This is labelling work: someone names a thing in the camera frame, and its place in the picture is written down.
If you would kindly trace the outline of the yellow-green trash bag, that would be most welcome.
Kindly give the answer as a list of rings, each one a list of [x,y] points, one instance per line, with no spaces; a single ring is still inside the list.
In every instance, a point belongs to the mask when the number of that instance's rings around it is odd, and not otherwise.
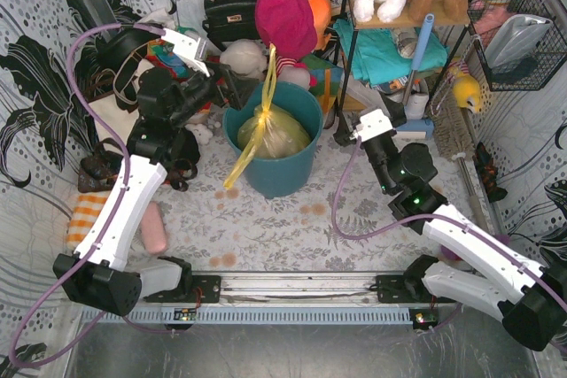
[[[276,83],[276,46],[271,43],[260,104],[254,108],[253,116],[238,130],[237,139],[245,142],[245,145],[223,183],[225,189],[233,187],[255,158],[288,158],[303,151],[312,141],[308,132],[289,112],[273,103]]]

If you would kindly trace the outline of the teal plastic trash bin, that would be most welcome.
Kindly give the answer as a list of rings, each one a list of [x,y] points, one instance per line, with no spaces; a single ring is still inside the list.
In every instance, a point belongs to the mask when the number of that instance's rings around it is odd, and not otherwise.
[[[260,104],[262,86],[263,83],[256,87],[243,109],[229,108],[223,115],[222,129],[236,158],[242,153],[237,146],[237,132],[252,118],[254,108]],[[302,125],[309,135],[310,144],[287,158],[255,158],[239,176],[239,180],[244,177],[253,189],[269,199],[288,196],[307,183],[323,124],[322,108],[318,101],[298,85],[278,82],[274,104],[289,112]]]

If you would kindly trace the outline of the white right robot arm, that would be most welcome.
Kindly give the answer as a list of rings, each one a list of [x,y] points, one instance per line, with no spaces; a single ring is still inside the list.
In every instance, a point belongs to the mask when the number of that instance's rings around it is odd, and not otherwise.
[[[566,264],[542,265],[510,249],[476,226],[430,181],[438,173],[429,148],[408,143],[398,149],[393,141],[396,116],[376,108],[349,126],[340,108],[335,141],[364,151],[397,225],[448,248],[475,269],[466,273],[433,257],[414,262],[411,277],[420,289],[436,298],[448,298],[499,321],[518,343],[543,351],[566,323]]]

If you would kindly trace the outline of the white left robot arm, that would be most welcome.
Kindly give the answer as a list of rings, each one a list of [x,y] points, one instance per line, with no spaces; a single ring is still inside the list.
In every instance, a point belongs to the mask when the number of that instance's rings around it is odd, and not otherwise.
[[[194,177],[197,142],[185,128],[207,103],[241,110],[259,85],[229,66],[207,62],[185,82],[166,68],[153,67],[139,79],[139,118],[120,145],[124,152],[117,181],[94,225],[71,255],[60,254],[53,271],[68,298],[124,317],[139,299],[200,302],[189,262],[158,257],[138,272],[126,269],[133,236],[159,186],[170,174]]]

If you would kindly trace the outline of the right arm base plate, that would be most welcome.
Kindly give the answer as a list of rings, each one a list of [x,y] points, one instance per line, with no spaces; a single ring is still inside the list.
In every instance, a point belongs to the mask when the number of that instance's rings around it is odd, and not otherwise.
[[[440,303],[452,304],[454,300],[433,296],[416,278],[405,278],[402,274],[380,274],[376,276],[377,298],[381,303]]]

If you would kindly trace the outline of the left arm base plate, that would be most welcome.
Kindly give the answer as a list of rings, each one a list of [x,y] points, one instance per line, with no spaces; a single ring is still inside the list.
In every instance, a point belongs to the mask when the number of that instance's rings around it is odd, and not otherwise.
[[[147,303],[216,304],[221,294],[219,275],[192,275],[182,278],[175,289],[162,290],[144,298]]]

